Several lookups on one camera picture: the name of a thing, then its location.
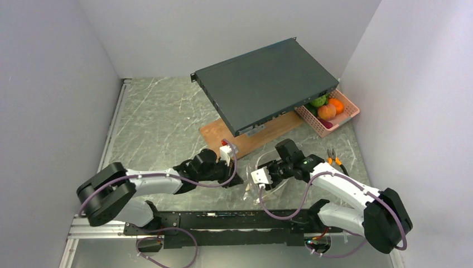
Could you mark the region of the brown wooden board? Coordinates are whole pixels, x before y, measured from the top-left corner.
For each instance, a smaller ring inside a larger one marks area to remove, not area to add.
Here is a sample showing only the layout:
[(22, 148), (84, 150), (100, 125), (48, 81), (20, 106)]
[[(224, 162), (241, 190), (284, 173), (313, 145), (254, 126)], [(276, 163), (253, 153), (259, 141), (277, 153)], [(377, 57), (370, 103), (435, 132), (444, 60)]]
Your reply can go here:
[(199, 131), (207, 147), (215, 151), (217, 155), (220, 155), (221, 141), (226, 139), (238, 148), (237, 157), (242, 158), (263, 145), (282, 137), (302, 123), (302, 119), (296, 112), (289, 112), (237, 137), (231, 134), (221, 118), (199, 128)]

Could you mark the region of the orange fake fruit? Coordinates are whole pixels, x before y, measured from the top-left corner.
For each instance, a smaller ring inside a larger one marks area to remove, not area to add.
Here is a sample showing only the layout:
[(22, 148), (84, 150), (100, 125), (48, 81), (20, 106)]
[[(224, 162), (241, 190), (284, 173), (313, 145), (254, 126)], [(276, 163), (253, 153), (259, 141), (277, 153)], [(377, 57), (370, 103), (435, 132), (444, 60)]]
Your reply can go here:
[(344, 111), (344, 104), (340, 100), (336, 98), (329, 98), (328, 102), (335, 107), (336, 115), (342, 114)]

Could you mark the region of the clear zip top bag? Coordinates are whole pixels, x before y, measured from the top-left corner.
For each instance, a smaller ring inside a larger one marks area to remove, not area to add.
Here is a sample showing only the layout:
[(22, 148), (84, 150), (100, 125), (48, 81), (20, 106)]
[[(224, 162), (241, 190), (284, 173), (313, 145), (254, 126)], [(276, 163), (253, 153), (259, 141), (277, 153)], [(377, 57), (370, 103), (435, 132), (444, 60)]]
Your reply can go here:
[(261, 197), (264, 203), (275, 201), (282, 196), (288, 179), (282, 179), (280, 182), (277, 182), (276, 179), (270, 178), (269, 167), (262, 167), (262, 165), (268, 162), (279, 159), (280, 157), (276, 149), (252, 152), (242, 158), (244, 161), (242, 167), (242, 178), (245, 185), (244, 201), (252, 205), (259, 205), (259, 191), (261, 189)]

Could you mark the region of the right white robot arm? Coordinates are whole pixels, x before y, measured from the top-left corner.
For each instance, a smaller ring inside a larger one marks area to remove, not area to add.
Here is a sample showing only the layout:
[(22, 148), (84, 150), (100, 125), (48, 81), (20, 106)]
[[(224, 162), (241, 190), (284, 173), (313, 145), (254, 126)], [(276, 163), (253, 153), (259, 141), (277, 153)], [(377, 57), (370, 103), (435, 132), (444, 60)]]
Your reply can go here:
[(345, 201), (348, 206), (320, 199), (309, 210), (307, 224), (315, 232), (336, 227), (365, 238), (381, 253), (407, 249), (406, 235), (413, 224), (399, 194), (391, 189), (367, 186), (332, 167), (332, 161), (310, 154), (304, 155), (293, 140), (285, 139), (275, 146), (278, 160), (257, 167), (252, 173), (259, 192), (276, 186), (284, 179), (295, 178), (307, 184), (301, 202), (305, 202), (309, 187), (316, 186)]

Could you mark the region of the pink perforated plastic tray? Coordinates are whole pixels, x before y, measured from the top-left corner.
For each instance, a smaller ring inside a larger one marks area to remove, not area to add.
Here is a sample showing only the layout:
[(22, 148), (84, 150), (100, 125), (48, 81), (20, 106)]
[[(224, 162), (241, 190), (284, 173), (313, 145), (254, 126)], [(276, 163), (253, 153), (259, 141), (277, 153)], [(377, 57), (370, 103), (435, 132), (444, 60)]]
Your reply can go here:
[(296, 112), (320, 137), (325, 137), (360, 113), (338, 89), (296, 108)]

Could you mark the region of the orange handled pliers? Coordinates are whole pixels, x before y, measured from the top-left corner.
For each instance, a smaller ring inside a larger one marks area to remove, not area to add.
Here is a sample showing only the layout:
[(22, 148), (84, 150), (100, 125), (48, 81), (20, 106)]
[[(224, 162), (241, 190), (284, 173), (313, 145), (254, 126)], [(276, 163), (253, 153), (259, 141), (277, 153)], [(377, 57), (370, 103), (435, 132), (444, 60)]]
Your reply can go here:
[(341, 168), (343, 174), (346, 175), (346, 176), (349, 176), (349, 173), (348, 173), (346, 167), (340, 161), (340, 159), (336, 156), (335, 149), (327, 149), (327, 161), (328, 161), (329, 165), (332, 165), (333, 163), (338, 165)]

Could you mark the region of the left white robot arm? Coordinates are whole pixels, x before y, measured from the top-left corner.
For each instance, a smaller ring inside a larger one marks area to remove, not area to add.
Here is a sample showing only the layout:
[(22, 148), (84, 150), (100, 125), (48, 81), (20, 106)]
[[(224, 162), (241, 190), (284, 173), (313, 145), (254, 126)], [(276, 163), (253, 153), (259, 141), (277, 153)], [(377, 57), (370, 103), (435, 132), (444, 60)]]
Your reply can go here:
[(152, 202), (140, 202), (136, 197), (184, 194), (198, 186), (228, 188), (242, 184), (237, 173), (238, 148), (229, 143), (219, 151), (203, 149), (193, 159), (162, 171), (132, 170), (114, 162), (77, 188), (79, 215), (92, 227), (122, 221), (137, 225), (145, 234), (154, 234), (161, 224), (158, 211)]

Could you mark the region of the red orange fake peach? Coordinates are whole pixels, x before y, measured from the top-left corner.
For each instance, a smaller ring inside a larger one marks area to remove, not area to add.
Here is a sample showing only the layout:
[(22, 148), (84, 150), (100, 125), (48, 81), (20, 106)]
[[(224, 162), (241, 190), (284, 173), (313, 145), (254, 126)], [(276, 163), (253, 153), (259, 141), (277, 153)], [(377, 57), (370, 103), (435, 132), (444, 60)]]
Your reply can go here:
[(318, 117), (330, 121), (336, 117), (336, 109), (332, 104), (327, 104), (317, 109)]

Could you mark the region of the aluminium frame rail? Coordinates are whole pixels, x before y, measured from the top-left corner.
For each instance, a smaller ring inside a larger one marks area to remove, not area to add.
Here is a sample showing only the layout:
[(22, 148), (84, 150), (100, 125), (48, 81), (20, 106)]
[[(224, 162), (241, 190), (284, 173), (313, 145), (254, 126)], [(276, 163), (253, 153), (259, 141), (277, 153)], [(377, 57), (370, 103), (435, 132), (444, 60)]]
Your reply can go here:
[(72, 267), (80, 240), (119, 238), (123, 235), (125, 225), (121, 221), (111, 221), (99, 227), (91, 227), (87, 218), (74, 215), (59, 267)]

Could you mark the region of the purple fake eggplant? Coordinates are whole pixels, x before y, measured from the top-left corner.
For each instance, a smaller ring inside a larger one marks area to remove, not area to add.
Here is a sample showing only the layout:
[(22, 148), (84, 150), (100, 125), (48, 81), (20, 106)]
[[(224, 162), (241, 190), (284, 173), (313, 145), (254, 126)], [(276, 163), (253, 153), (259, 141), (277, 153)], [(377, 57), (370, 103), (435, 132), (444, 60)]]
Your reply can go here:
[(324, 120), (322, 118), (319, 118), (319, 117), (317, 119), (325, 128), (327, 128), (327, 129), (333, 128), (333, 124), (331, 122), (326, 121), (326, 120)]

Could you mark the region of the dark rack server chassis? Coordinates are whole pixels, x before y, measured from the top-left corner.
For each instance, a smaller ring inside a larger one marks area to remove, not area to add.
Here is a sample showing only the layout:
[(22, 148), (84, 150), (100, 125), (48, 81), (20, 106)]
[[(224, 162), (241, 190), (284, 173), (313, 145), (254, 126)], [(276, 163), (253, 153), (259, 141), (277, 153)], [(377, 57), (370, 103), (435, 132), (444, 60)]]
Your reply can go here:
[(339, 84), (295, 37), (197, 70), (190, 79), (234, 137), (331, 93)]

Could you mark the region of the bumpy green fake fruit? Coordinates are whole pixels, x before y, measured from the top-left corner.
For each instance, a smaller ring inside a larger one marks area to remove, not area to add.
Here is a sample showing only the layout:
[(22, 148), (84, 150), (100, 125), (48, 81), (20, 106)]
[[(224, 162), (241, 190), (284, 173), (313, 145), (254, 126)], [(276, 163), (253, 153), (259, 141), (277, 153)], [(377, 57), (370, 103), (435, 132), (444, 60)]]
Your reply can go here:
[(328, 95), (323, 95), (310, 102), (310, 105), (312, 105), (315, 108), (319, 108), (327, 104), (328, 104)]

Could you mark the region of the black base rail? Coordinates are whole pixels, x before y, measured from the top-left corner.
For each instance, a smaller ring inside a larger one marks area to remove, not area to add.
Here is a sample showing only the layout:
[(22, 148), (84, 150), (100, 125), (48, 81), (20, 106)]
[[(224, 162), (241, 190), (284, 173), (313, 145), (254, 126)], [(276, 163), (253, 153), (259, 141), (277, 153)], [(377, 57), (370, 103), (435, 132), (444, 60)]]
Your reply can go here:
[(145, 227), (126, 223), (126, 236), (159, 235), (165, 249), (199, 246), (272, 245), (303, 246), (313, 236), (342, 233), (328, 227), (303, 209), (289, 221), (270, 217), (262, 210), (161, 211)]

